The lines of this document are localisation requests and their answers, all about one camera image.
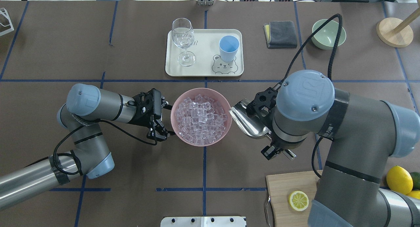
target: white tray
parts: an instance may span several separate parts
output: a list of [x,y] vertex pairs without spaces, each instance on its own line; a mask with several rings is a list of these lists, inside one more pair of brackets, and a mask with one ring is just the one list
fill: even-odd
[[[240,43],[234,65],[227,65],[220,58],[219,40],[226,35],[235,36]],[[194,44],[187,50],[194,53],[195,63],[192,66],[183,67],[178,63],[178,56],[183,49],[175,46],[172,42],[172,33],[169,31],[165,64],[165,71],[169,76],[237,77],[243,73],[242,34],[240,31],[236,29],[194,29],[194,38]]]

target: robot logo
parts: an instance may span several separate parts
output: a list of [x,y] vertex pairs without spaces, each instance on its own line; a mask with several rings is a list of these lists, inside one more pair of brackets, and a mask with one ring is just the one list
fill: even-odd
[[303,97],[318,101],[321,98],[325,83],[320,80],[303,77],[297,91]]

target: lemon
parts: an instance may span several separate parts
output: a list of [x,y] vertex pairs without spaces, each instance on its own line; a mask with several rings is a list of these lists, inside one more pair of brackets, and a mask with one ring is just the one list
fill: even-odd
[[395,192],[408,194],[413,189],[413,179],[403,167],[394,166],[387,173],[388,187]]
[[407,194],[407,196],[420,199],[420,191],[411,191]]
[[411,178],[413,178],[413,188],[420,190],[420,173],[419,172],[411,172]]
[[309,198],[302,191],[294,191],[289,195],[289,205],[296,211],[301,212],[309,206]]

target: pink bowl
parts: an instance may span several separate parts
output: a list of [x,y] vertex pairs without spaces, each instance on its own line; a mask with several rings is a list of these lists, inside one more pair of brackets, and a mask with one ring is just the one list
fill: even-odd
[[[175,111],[178,109],[178,105],[187,97],[194,99],[196,95],[201,94],[202,96],[207,95],[211,98],[213,98],[215,101],[219,101],[220,104],[222,104],[223,109],[225,110],[225,114],[228,116],[228,119],[225,121],[225,132],[223,133],[223,135],[219,138],[219,140],[216,140],[213,143],[210,143],[208,145],[195,145],[193,143],[188,142],[187,140],[185,140],[183,137],[181,137],[179,135],[179,128],[178,128],[178,121],[177,121],[177,117],[175,116]],[[215,144],[216,142],[222,140],[223,137],[225,137],[225,135],[228,133],[229,129],[231,128],[231,124],[232,124],[232,116],[229,113],[229,110],[231,108],[231,106],[229,105],[228,100],[226,100],[226,98],[220,94],[219,92],[209,89],[209,88],[195,88],[195,89],[191,89],[189,91],[184,92],[182,95],[180,95],[180,97],[178,97],[178,99],[174,102],[174,107],[171,110],[171,124],[172,124],[172,128],[175,132],[175,134],[177,134],[177,136],[183,140],[184,142],[196,146],[196,147],[204,147],[204,146],[210,146]]]

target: gray cloth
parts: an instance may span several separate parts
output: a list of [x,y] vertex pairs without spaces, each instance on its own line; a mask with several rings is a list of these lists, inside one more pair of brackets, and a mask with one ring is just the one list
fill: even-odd
[[275,21],[270,22],[270,39],[267,32],[264,34],[269,49],[297,48],[296,29],[292,21]]

